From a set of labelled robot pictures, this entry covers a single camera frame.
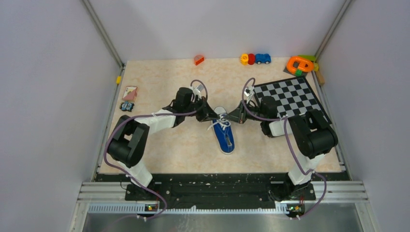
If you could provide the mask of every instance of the white shoelace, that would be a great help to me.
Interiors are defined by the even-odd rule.
[[[208,127],[208,129],[206,129],[206,130],[211,129],[214,125],[216,125],[216,124],[218,124],[218,123],[219,123],[220,126],[222,127],[222,130],[225,130],[225,128],[227,128],[228,126],[231,125],[231,122],[228,121],[228,120],[226,120],[226,119],[225,119],[225,116],[226,116],[226,114],[220,114],[220,115],[219,115],[219,119],[217,119],[216,122],[212,123],[212,124]]]

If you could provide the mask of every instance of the green toy block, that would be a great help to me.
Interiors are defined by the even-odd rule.
[[[310,61],[316,62],[316,57],[315,56],[310,56],[310,55],[298,55],[298,57],[302,57],[305,59],[308,59]]]
[[[297,69],[295,72],[295,76],[301,76],[303,74],[302,70]]]

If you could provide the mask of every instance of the blue sneaker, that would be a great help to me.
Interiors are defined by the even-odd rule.
[[[208,127],[214,128],[215,135],[217,136],[220,149],[225,154],[231,154],[235,149],[234,135],[231,130],[231,123],[225,119],[228,114],[222,106],[218,106],[214,109],[215,113],[219,115],[219,119],[212,120],[212,125]]]

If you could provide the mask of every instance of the metal floor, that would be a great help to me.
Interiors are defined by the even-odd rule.
[[[88,214],[83,232],[101,232],[126,214]],[[144,222],[129,217],[105,232],[362,232],[353,203],[321,204],[315,212],[298,220],[285,215],[163,215]]]

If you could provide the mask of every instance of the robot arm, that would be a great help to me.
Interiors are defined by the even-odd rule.
[[[248,97],[246,102],[248,109],[257,117],[250,115],[241,101],[239,106],[227,115],[227,119],[240,124],[247,119],[260,121],[264,135],[270,138],[284,135],[285,120],[271,122],[261,119],[279,118],[276,100],[271,96],[265,96],[261,99],[261,106],[257,107],[250,105],[250,99],[253,96],[252,87],[247,88],[244,94]],[[335,131],[324,119],[323,114],[316,109],[289,117],[288,121],[286,131],[288,134],[294,134],[300,151],[297,156],[300,167],[294,165],[286,174],[284,186],[279,188],[280,194],[273,196],[278,201],[295,197],[300,190],[307,187],[311,181],[311,171],[316,169],[325,154],[329,153],[338,143]]]
[[[162,115],[175,113],[189,113],[196,111],[195,116],[199,122],[218,119],[219,116],[211,109],[205,97],[201,96],[204,87],[181,87],[171,104],[154,113],[152,117],[136,118],[124,126],[114,135],[108,146],[108,154],[145,187],[152,180],[152,175],[146,169],[141,159],[144,154],[148,136],[166,128],[173,128],[185,120],[185,116]],[[129,116],[122,116],[116,127]]]

